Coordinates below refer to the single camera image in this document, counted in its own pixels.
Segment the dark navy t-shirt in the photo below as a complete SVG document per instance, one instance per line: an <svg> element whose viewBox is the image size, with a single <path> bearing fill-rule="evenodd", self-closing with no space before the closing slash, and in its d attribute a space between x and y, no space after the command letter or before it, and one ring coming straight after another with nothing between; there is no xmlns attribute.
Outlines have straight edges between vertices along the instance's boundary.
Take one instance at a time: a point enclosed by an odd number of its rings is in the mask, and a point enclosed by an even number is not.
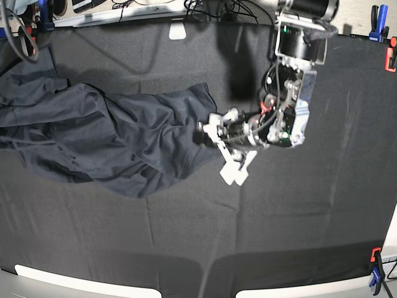
<svg viewBox="0 0 397 298"><path fill-rule="evenodd" d="M194 138L216 111L205 83L165 94L106 94L71 84L51 51L1 74L1 150L63 183L95 182L131 198L187 179L218 152Z"/></svg>

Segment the white tab at table edge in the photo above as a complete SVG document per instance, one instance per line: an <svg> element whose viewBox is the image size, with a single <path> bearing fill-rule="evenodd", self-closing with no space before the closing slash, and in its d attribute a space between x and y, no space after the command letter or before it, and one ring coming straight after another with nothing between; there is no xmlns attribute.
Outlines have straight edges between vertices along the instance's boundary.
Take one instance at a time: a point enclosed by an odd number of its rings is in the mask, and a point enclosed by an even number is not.
<svg viewBox="0 0 397 298"><path fill-rule="evenodd" d="M174 19L169 26L170 40L184 40L187 37L184 21L181 19Z"/></svg>

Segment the black table cover cloth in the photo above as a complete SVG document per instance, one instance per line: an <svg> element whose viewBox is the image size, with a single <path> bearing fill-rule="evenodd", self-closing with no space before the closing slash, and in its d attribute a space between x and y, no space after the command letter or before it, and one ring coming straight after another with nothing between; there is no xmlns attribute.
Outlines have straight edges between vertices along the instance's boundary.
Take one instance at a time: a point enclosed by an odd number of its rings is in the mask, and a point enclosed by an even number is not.
<svg viewBox="0 0 397 298"><path fill-rule="evenodd" d="M268 26L119 24L39 36L60 76L107 93L165 93L206 82L222 111L253 110L269 67ZM1 153L1 267L234 297L370 274L396 205L396 75L386 46L337 36L310 103L306 140L270 148L229 186L209 162L146 199L41 178Z"/></svg>

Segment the blue bar clamp far left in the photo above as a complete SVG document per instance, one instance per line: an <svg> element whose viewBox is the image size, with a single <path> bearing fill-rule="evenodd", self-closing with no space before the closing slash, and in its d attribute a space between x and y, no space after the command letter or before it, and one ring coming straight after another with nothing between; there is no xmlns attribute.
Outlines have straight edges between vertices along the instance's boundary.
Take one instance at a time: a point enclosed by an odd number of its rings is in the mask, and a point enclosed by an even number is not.
<svg viewBox="0 0 397 298"><path fill-rule="evenodd" d="M49 32L55 29L53 22L54 0L38 0L39 19L38 28L42 32Z"/></svg>

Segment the blue bar clamp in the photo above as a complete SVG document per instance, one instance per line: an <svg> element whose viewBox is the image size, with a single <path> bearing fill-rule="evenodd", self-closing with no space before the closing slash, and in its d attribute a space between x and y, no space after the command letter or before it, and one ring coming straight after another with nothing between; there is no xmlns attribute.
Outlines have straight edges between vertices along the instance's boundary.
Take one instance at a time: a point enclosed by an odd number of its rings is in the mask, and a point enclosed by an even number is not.
<svg viewBox="0 0 397 298"><path fill-rule="evenodd" d="M381 6L373 5L371 10L371 32L368 37L372 41L383 43L388 36L389 28L385 25L388 12L388 6L382 4Z"/></svg>
<svg viewBox="0 0 397 298"><path fill-rule="evenodd" d="M53 22L54 0L38 0L39 19L38 28L42 32L49 32L55 29Z"/></svg>

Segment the orange clamp far left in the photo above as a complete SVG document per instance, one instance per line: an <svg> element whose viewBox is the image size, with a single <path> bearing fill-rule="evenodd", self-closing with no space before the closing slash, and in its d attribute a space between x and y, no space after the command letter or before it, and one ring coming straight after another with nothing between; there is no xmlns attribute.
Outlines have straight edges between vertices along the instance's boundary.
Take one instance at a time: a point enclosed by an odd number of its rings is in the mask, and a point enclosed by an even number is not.
<svg viewBox="0 0 397 298"><path fill-rule="evenodd" d="M29 40L29 27L26 27L25 29L27 30L27 34L24 32L23 27L19 27L17 34L21 44L22 53L25 56L30 57L35 54L35 50L32 42Z"/></svg>

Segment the orange clamp far right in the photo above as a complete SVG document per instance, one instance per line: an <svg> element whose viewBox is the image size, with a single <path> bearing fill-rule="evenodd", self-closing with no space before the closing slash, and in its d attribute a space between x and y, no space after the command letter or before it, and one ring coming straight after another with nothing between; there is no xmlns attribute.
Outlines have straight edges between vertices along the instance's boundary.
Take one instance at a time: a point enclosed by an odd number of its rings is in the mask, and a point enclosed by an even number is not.
<svg viewBox="0 0 397 298"><path fill-rule="evenodd" d="M386 51L385 70L392 73L396 72L396 44L396 37L392 37Z"/></svg>

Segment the blue bar clamp far right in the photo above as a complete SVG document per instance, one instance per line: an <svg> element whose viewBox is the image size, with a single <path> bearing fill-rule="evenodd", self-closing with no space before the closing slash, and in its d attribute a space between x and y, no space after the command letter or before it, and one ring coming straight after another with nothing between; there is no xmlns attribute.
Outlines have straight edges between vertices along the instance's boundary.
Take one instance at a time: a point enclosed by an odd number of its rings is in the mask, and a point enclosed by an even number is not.
<svg viewBox="0 0 397 298"><path fill-rule="evenodd" d="M389 28L385 25L388 12L388 6L382 4L381 6L373 5L371 10L371 32L368 37L372 41L383 43L388 36Z"/></svg>

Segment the blue orange clamp near right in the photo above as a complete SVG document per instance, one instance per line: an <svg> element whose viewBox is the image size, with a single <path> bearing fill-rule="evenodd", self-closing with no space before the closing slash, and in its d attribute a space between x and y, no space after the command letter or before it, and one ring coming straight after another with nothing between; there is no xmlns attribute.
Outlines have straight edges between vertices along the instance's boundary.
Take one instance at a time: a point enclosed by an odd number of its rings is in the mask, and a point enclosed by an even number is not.
<svg viewBox="0 0 397 298"><path fill-rule="evenodd" d="M372 250L371 254L372 263L372 279L369 284L369 288L375 288L373 296L379 295L382 288L386 291L389 298L393 298L390 288L386 284L386 275L383 269L383 263L381 259L381 247L376 247Z"/></svg>

